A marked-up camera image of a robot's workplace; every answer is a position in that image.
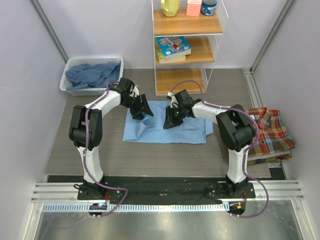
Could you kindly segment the light blue long sleeve shirt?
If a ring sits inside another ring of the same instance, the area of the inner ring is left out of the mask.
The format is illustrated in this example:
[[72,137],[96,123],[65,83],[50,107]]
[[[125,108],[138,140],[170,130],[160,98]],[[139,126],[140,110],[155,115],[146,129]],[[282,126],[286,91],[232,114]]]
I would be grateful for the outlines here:
[[164,129],[166,107],[169,101],[150,100],[148,102],[153,116],[144,119],[132,118],[128,111],[125,119],[122,140],[124,142],[155,144],[205,144],[207,136],[214,133],[213,123],[202,118],[187,117],[182,125]]

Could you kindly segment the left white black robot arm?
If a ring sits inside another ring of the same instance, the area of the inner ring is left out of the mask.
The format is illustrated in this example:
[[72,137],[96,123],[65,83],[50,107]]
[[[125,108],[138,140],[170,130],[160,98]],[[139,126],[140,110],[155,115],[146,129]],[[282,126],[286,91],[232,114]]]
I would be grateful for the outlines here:
[[73,108],[68,137],[77,148],[84,169],[82,184],[75,184],[79,200],[100,200],[112,187],[105,185],[99,145],[103,138],[103,118],[112,109],[123,106],[134,120],[153,116],[147,97],[128,78],[107,83],[105,92],[86,105]]

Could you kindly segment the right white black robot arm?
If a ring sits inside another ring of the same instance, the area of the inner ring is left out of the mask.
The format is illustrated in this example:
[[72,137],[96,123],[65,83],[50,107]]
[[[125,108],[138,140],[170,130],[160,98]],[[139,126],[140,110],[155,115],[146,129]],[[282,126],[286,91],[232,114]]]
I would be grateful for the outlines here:
[[247,152],[256,136],[253,119],[239,104],[229,107],[194,100],[186,90],[176,94],[169,92],[167,98],[170,106],[165,108],[164,129],[180,126],[186,118],[204,119],[218,126],[222,142],[228,149],[225,190],[230,197],[238,197],[249,182]]

